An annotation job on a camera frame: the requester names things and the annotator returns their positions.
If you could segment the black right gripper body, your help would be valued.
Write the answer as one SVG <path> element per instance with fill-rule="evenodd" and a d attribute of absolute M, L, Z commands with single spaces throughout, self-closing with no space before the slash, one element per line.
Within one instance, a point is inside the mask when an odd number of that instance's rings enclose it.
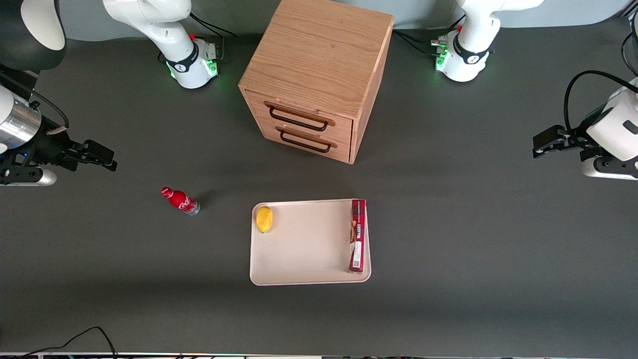
<path fill-rule="evenodd" d="M 86 164 L 84 145 L 70 139 L 66 132 L 48 135 L 39 131 L 29 141 L 29 166 L 59 166 L 75 172 L 78 164 Z"/>

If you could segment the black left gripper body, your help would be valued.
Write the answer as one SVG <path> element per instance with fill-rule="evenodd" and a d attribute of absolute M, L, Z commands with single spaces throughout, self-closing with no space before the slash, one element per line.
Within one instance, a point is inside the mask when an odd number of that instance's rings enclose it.
<path fill-rule="evenodd" d="M 563 151 L 570 151 L 574 149 L 584 149 L 591 152 L 596 152 L 600 149 L 600 145 L 592 139 L 587 133 L 589 126 L 578 126 L 574 129 L 564 129 L 563 136 L 565 142 L 563 143 Z"/>

